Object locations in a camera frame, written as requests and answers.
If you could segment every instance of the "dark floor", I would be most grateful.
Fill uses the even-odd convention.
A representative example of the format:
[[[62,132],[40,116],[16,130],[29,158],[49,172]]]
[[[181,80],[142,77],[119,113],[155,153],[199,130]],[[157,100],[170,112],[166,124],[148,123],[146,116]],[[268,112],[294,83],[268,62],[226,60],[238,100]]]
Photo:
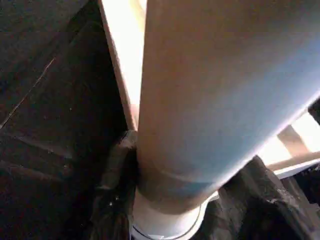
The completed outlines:
[[[0,239],[62,238],[126,130],[96,3],[15,79],[0,94]]]

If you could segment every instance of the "white pvc pipe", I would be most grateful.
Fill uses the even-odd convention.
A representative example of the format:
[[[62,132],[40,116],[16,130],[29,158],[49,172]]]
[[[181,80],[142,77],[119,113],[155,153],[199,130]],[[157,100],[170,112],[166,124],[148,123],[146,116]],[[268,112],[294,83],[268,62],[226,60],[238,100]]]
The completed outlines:
[[[203,203],[320,95],[317,1],[148,2],[139,191]]]

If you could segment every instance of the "black fabric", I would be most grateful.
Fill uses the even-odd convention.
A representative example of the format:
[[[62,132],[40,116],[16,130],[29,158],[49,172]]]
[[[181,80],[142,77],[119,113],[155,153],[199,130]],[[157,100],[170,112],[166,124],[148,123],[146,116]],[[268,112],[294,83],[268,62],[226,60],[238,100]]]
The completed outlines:
[[[208,204],[192,240],[317,240],[308,211],[255,157]]]
[[[6,116],[0,239],[57,239],[75,208],[90,211],[105,156],[126,130],[101,24],[87,23],[60,48]]]

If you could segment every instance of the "pipe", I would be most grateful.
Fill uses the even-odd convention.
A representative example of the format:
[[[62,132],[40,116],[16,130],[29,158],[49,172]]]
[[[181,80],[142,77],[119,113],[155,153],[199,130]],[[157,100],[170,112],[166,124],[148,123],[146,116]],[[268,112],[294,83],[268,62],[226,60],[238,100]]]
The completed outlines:
[[[148,2],[137,156],[150,208],[198,208],[315,101],[319,13],[311,0]]]

